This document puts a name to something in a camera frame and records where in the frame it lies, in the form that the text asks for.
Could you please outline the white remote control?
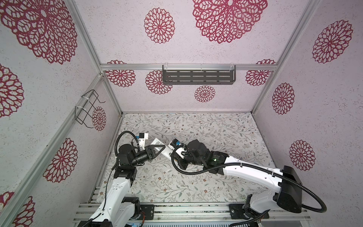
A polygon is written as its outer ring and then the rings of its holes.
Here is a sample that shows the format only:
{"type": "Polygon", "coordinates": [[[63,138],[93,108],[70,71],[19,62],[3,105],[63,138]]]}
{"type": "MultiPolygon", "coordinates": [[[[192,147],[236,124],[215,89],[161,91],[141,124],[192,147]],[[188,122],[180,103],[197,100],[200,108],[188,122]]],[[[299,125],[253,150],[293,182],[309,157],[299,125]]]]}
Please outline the white remote control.
{"type": "Polygon", "coordinates": [[[173,152],[173,147],[171,145],[165,145],[158,138],[155,138],[152,141],[151,145],[156,145],[155,150],[157,151],[157,153],[159,154],[159,156],[162,155],[165,158],[167,158],[169,161],[172,160],[171,154],[173,152]]]}

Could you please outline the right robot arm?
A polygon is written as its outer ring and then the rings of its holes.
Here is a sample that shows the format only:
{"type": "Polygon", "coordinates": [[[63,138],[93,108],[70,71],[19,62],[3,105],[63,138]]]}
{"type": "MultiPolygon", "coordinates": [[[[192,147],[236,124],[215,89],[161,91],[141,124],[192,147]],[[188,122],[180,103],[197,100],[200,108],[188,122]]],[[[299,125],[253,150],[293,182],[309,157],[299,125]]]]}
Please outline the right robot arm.
{"type": "Polygon", "coordinates": [[[280,207],[291,213],[302,212],[302,190],[279,177],[281,174],[290,180],[300,180],[290,167],[284,169],[263,167],[234,158],[227,153],[211,151],[203,143],[193,140],[187,145],[174,139],[168,147],[172,150],[170,157],[179,172],[188,165],[201,166],[204,173],[241,178],[267,188],[258,195],[249,195],[244,209],[246,213],[263,213],[280,207]]]}

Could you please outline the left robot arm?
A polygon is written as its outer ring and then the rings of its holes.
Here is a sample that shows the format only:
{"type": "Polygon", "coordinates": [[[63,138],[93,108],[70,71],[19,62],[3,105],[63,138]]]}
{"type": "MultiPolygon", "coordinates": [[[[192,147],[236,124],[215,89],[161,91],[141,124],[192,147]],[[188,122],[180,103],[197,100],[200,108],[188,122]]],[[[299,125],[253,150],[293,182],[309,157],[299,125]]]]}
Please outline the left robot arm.
{"type": "Polygon", "coordinates": [[[89,220],[81,221],[79,227],[128,227],[132,220],[152,219],[142,210],[138,197],[128,197],[136,179],[137,166],[156,158],[165,145],[149,145],[138,150],[133,144],[124,144],[116,150],[116,164],[112,183],[106,186],[105,199],[89,220]]]}

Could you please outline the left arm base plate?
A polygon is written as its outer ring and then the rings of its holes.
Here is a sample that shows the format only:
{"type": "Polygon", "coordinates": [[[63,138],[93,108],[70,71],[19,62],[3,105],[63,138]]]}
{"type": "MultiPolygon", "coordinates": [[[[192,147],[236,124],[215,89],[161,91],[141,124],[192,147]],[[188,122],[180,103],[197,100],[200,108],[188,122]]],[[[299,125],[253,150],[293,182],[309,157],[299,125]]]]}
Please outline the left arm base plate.
{"type": "Polygon", "coordinates": [[[155,213],[154,204],[139,204],[135,205],[135,213],[131,217],[131,220],[153,220],[155,213]]]}

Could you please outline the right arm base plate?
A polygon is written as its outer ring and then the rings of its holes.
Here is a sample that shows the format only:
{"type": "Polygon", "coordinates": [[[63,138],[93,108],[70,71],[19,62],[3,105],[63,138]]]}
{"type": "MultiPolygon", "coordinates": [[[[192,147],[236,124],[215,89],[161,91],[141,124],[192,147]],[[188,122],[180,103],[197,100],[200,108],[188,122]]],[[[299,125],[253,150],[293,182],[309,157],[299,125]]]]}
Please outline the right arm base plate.
{"type": "Polygon", "coordinates": [[[256,218],[260,213],[253,211],[251,208],[245,208],[244,203],[231,203],[228,205],[231,219],[249,220],[256,218]]]}

